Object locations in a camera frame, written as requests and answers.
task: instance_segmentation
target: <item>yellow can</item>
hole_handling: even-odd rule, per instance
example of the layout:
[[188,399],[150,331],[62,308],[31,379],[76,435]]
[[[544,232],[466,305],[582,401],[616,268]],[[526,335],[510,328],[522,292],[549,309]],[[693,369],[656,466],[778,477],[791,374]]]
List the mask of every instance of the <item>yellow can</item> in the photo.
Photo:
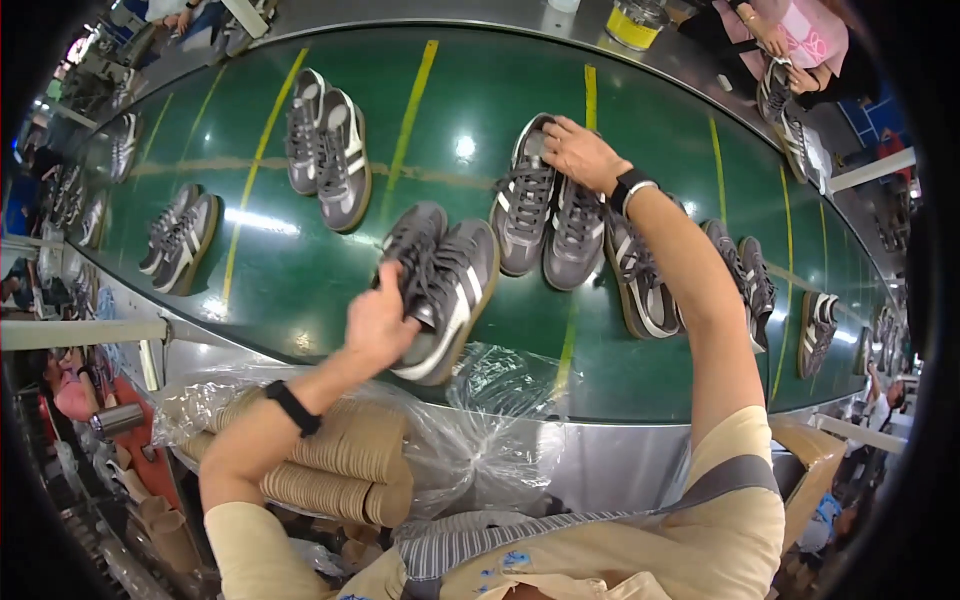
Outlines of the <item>yellow can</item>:
[[628,48],[646,50],[669,22],[666,11],[653,0],[614,0],[607,33]]

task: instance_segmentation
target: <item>pink shirt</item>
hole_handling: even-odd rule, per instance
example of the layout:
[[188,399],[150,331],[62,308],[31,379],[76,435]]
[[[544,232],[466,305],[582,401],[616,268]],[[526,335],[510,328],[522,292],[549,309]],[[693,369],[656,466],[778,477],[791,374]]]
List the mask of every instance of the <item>pink shirt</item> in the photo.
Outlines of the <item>pink shirt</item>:
[[[795,66],[812,69],[825,64],[833,75],[840,77],[850,38],[839,16],[818,0],[750,0],[750,6],[760,18],[778,24],[778,29],[786,35],[790,59]],[[731,42],[754,38],[727,0],[715,0],[713,7],[720,13]],[[763,57],[759,50],[740,55],[758,80],[763,77]]]
[[68,369],[63,370],[63,379],[60,380],[60,391],[54,396],[54,404],[72,420],[89,420],[93,417],[86,403],[84,384],[77,375]]

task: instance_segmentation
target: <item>beige shirt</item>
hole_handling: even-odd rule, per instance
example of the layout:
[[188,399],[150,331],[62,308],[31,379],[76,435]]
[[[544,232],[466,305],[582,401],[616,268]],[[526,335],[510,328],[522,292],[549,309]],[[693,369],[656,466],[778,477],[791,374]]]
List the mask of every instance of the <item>beige shirt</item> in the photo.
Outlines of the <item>beige shirt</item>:
[[[771,460],[761,407],[744,408],[707,434],[693,453],[686,487],[740,454]],[[227,600],[397,600],[403,589],[396,549],[331,592],[263,507],[223,504],[205,525]],[[441,598],[499,600],[520,583],[556,600],[762,598],[780,563],[783,525],[775,493],[740,490],[671,515],[652,531],[587,523],[497,548],[447,573]]]

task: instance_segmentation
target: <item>watch strap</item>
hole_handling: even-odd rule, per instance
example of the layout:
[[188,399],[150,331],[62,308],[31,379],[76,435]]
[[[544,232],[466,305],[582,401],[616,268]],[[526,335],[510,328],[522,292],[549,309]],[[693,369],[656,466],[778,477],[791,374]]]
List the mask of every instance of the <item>watch strap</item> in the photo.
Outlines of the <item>watch strap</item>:
[[303,408],[303,405],[300,404],[300,401],[297,400],[297,397],[293,395],[290,389],[287,388],[286,382],[282,379],[278,379],[264,388],[264,393],[266,393],[268,398],[276,400],[276,403],[280,405],[283,412],[300,428],[301,438],[306,438],[317,433],[320,425],[324,422],[322,416],[311,415]]

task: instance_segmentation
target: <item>black smartwatch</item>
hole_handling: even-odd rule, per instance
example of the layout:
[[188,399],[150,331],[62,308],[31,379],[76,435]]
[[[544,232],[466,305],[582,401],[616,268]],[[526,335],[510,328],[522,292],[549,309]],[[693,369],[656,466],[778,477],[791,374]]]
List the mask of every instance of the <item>black smartwatch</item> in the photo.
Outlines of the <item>black smartwatch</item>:
[[639,169],[631,169],[627,171],[620,177],[616,178],[616,187],[613,189],[613,193],[607,198],[607,203],[610,205],[612,211],[617,212],[621,215],[627,215],[627,202],[630,200],[631,196],[641,187],[646,187],[652,185],[657,189],[660,189],[660,186],[656,181],[652,180],[649,175],[644,173]]
[[297,400],[297,397],[287,388],[285,381],[278,379],[264,388],[263,391],[268,398],[276,400],[276,403],[280,405],[283,412],[300,428],[300,436],[302,438],[312,436],[320,429],[324,418],[320,415],[311,415],[307,412],[307,410],[303,408],[303,405],[300,404],[300,401]]

